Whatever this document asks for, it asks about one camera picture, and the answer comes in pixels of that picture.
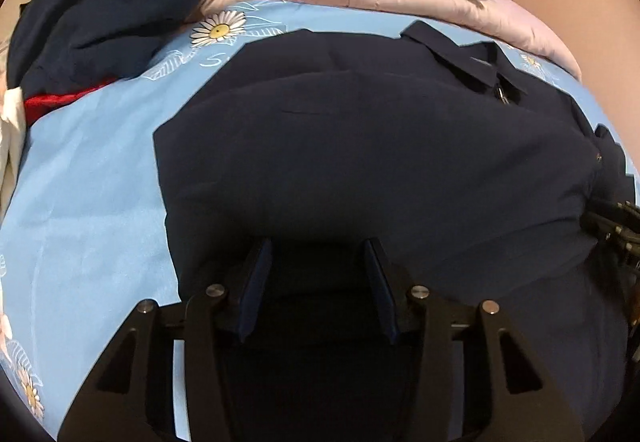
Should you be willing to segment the navy blue collared jacket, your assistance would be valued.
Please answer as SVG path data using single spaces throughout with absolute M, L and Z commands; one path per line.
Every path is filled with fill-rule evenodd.
M 442 298 L 494 300 L 594 436 L 623 401 L 629 324 L 580 219 L 634 200 L 570 95 L 492 43 L 295 31 L 244 45 L 154 134 L 183 301 L 271 265 L 219 376 L 233 441 L 405 441 L 368 242 Z

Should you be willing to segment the light blue floral bedsheet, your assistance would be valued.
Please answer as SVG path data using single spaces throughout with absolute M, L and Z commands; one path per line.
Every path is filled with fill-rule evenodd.
M 81 382 L 141 299 L 174 302 L 153 132 L 244 44 L 308 29 L 395 38 L 407 15 L 282 0 L 229 8 L 242 32 L 203 47 L 174 38 L 137 79 L 35 123 L 1 228 L 1 365 L 42 428 L 57 434 Z

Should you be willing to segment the white puffy garment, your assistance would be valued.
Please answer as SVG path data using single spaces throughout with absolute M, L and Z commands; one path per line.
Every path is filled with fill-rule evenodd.
M 1 101 L 1 218 L 4 219 L 17 183 L 26 135 L 21 87 L 6 90 Z

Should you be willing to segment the red garment under navy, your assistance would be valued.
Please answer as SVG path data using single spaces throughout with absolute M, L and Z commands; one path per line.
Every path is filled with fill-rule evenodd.
M 74 93 L 38 94 L 29 97 L 24 102 L 26 125 L 30 128 L 32 124 L 37 122 L 40 118 L 47 116 L 48 113 L 52 113 L 54 110 L 73 104 L 76 100 L 114 82 L 115 79 L 108 79 L 98 85 L 84 88 L 83 90 L 78 90 Z

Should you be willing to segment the dark navy crumpled garment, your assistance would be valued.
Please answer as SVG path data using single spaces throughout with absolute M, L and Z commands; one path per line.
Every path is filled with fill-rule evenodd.
M 201 0 L 31 0 L 13 31 L 6 85 L 24 98 L 142 73 Z

